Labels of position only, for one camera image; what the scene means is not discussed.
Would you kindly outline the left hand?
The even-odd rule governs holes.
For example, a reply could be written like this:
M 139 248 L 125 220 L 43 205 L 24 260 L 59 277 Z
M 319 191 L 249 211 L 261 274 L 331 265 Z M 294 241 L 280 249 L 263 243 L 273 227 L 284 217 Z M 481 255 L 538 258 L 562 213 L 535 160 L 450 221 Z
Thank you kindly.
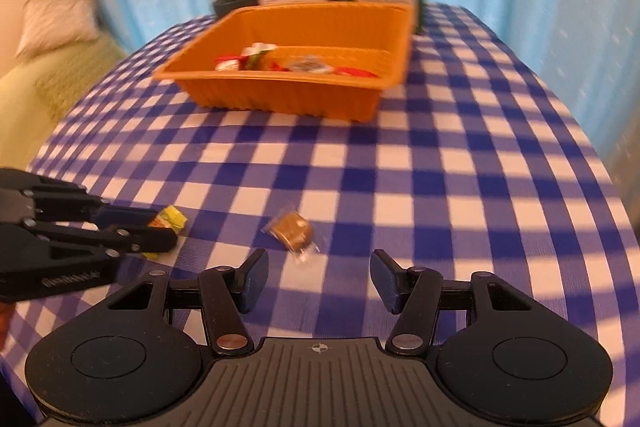
M 0 303 L 0 350 L 6 345 L 14 313 L 14 303 Z

